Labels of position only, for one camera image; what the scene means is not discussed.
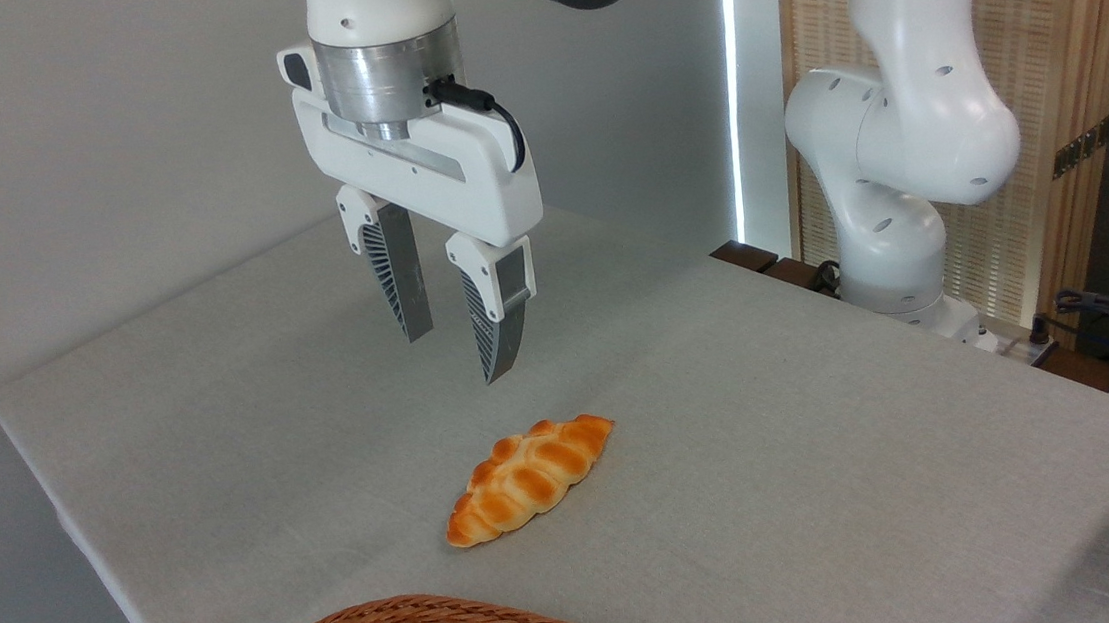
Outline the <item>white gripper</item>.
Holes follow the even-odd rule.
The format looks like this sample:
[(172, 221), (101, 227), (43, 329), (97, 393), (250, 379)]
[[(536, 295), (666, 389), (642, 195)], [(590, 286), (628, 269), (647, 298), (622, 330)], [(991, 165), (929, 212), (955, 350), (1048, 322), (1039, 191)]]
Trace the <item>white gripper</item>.
[(461, 276), (484, 382), (499, 380), (520, 353), (537, 290), (525, 235), (543, 217), (533, 163), (511, 170), (509, 124), (446, 106), (413, 119), (405, 140), (383, 142), (330, 111), (311, 49), (289, 47), (278, 60), (311, 159), (346, 185), (335, 204), (348, 244), (370, 262), (409, 343), (433, 331), (433, 317), (407, 210), (461, 231), (446, 243), (448, 259)]

